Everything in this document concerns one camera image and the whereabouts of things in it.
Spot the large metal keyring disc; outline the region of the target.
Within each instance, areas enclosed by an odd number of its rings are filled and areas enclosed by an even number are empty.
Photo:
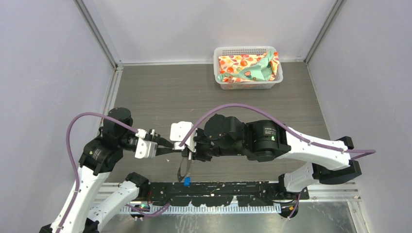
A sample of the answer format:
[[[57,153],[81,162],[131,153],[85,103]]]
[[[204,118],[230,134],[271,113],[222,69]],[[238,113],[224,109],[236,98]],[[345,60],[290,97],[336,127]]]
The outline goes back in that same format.
[[[191,171],[192,160],[189,158],[182,158],[178,171],[177,171],[177,180],[182,182],[186,177],[189,176]]]

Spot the blue key tag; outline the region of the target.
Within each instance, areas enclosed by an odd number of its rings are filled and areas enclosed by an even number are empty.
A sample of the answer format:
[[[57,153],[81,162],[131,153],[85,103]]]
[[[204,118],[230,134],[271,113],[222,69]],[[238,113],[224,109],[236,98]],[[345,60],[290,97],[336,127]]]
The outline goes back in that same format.
[[[183,181],[183,186],[184,186],[184,187],[189,187],[189,186],[190,186],[190,182],[191,182],[190,177],[186,177],[186,178],[184,179],[184,181]]]

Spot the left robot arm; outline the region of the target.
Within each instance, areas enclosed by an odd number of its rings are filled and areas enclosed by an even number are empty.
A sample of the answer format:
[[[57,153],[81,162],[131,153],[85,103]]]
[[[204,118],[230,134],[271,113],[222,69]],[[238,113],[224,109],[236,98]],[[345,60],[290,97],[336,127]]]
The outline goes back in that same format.
[[[115,164],[125,150],[137,158],[154,158],[172,153],[173,143],[154,130],[135,129],[127,108],[114,108],[102,117],[99,134],[83,149],[79,164],[70,158],[75,183],[68,198],[51,224],[40,229],[42,233],[100,233],[110,219],[130,201],[145,200],[149,195],[149,180],[135,172],[127,175],[124,183],[106,200],[93,208],[93,202]]]

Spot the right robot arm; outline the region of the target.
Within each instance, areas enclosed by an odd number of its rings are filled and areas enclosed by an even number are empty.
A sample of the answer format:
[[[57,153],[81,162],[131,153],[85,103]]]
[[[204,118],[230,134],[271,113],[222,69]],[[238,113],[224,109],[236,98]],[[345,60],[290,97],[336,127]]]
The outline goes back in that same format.
[[[352,148],[350,138],[322,142],[326,147],[317,146],[314,137],[270,120],[243,123],[234,116],[215,114],[204,128],[192,127],[186,135],[180,133],[177,145],[189,148],[193,159],[201,161],[213,156],[246,156],[257,162],[304,161],[301,168],[278,178],[278,195],[290,199],[314,183],[343,184],[362,174],[359,162],[347,154]]]

